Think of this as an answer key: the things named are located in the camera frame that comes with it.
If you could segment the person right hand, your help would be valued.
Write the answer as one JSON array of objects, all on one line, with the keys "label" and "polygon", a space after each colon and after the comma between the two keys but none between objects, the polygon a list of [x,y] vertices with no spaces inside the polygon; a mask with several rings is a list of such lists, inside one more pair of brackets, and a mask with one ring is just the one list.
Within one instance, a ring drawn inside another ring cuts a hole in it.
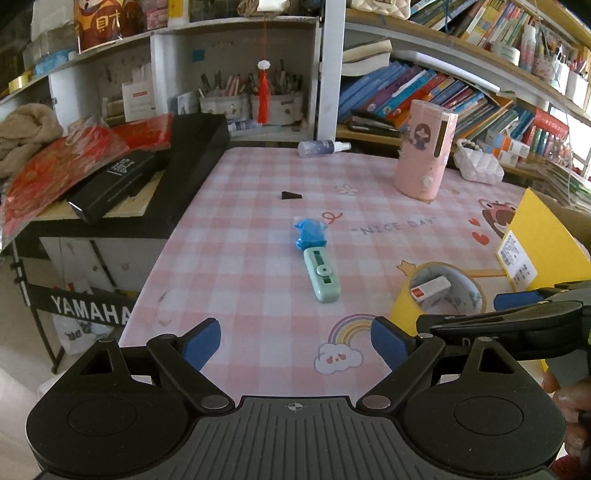
[{"label": "person right hand", "polygon": [[543,376],[543,389],[552,395],[561,410],[567,430],[564,440],[566,452],[576,457],[583,468],[590,466],[590,429],[581,423],[580,416],[591,409],[590,378],[562,387],[550,369]]}]

